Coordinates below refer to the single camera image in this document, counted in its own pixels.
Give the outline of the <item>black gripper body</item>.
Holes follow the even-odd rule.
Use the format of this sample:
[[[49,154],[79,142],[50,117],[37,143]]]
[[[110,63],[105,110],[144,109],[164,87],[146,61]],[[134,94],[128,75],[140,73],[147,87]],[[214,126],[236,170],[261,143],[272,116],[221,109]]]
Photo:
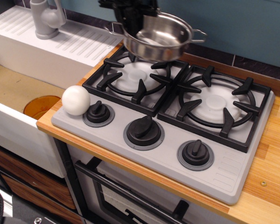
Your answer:
[[[156,17],[160,13],[156,0],[99,0],[99,6],[112,9],[117,22],[136,38],[143,29],[144,16]]]

